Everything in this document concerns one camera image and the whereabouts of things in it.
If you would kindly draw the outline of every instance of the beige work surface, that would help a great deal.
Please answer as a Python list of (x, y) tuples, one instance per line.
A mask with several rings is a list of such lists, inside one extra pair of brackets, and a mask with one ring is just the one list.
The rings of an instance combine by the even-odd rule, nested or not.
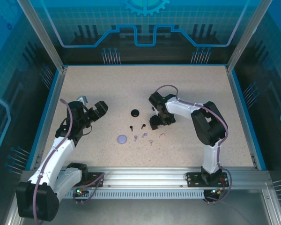
[[(203, 144), (191, 120), (175, 115), (176, 123), (170, 126), (152, 131), (149, 125), (154, 112), (148, 98), (164, 84), (175, 85), (183, 100), (213, 101), (229, 126), (228, 139), (221, 147), (221, 164), (253, 166), (224, 66), (68, 67), (60, 98), (70, 102), (85, 95), (88, 108), (98, 101), (105, 101), (109, 108), (92, 124), (92, 132), (80, 139), (65, 165), (79, 162), (88, 166), (201, 166)], [(164, 96), (175, 94), (168, 87), (159, 92)], [(140, 115), (132, 117), (132, 109), (138, 109)], [(43, 158), (66, 115), (66, 106), (58, 102)], [(127, 136), (125, 144), (117, 142), (119, 135)]]

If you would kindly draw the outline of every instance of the circuit pattern graphic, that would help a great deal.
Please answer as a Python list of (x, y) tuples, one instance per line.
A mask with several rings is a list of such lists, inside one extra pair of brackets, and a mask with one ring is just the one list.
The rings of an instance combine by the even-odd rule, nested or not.
[(148, 14), (152, 16), (154, 13), (159, 13), (160, 9), (165, 9), (165, 5), (169, 3), (169, 0), (124, 0), (126, 9), (138, 16)]
[(11, 24), (18, 15), (17, 1), (0, 0), (0, 15), (8, 24)]

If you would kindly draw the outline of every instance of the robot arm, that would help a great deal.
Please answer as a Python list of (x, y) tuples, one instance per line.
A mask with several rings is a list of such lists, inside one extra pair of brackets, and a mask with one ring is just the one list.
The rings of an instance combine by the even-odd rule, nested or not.
[(153, 105), (156, 113), (150, 119), (152, 130), (157, 129), (159, 125), (175, 123), (175, 114), (192, 119), (197, 137), (204, 144), (202, 164), (204, 180), (206, 180), (206, 183), (209, 183), (215, 174), (221, 173), (217, 165), (217, 147), (219, 141), (225, 137), (225, 128), (216, 117), (200, 107), (203, 106), (210, 109), (224, 120), (213, 102), (194, 104), (178, 99), (172, 94), (163, 97), (158, 92), (150, 96), (149, 102)]
[[(37, 217), (45, 221), (52, 221), (54, 219), (59, 208), (59, 202), (75, 184), (84, 184), (84, 182), (87, 181), (87, 166), (74, 163), (71, 163), (66, 171), (57, 179), (64, 162), (73, 152), (82, 137), (83, 129), (90, 127), (92, 122), (104, 116), (108, 110), (108, 106), (105, 102), (96, 103), (95, 110), (93, 108), (88, 109), (85, 106), (86, 103), (85, 97), (80, 97), (77, 101), (69, 103), (73, 116), (72, 129), (69, 136), (62, 145), (56, 149), (69, 130), (70, 116), (69, 112), (67, 112), (67, 118), (63, 121), (63, 123), (66, 122), (66, 124), (64, 125), (62, 123), (56, 131), (56, 138), (43, 163), (27, 182), (20, 182), (16, 188), (19, 216), (33, 218), (32, 198), (39, 176), (41, 176), (41, 179), (37, 190)], [(44, 162), (51, 154), (52, 156), (45, 166), (44, 172), (41, 174)]]

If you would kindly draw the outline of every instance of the glass panel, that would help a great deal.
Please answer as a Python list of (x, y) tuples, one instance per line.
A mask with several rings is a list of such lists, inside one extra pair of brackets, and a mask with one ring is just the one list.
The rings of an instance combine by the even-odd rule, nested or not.
[(0, 1), (0, 224), (27, 163), (55, 72), (18, 3)]
[(281, 0), (273, 0), (235, 72), (266, 166), (281, 180)]
[(32, 0), (65, 64), (227, 63), (259, 0)]

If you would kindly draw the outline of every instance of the black cable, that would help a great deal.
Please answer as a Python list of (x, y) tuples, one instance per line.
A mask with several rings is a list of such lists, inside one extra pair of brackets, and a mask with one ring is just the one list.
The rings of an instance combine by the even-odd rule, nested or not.
[(90, 134), (90, 132), (92, 132), (92, 130), (93, 130), (93, 127), (92, 127), (92, 125), (90, 125), (90, 128), (91, 128), (91, 130), (88, 132), (88, 133), (86, 133), (86, 134), (83, 134), (82, 136), (85, 136), (85, 135), (88, 135), (88, 134)]

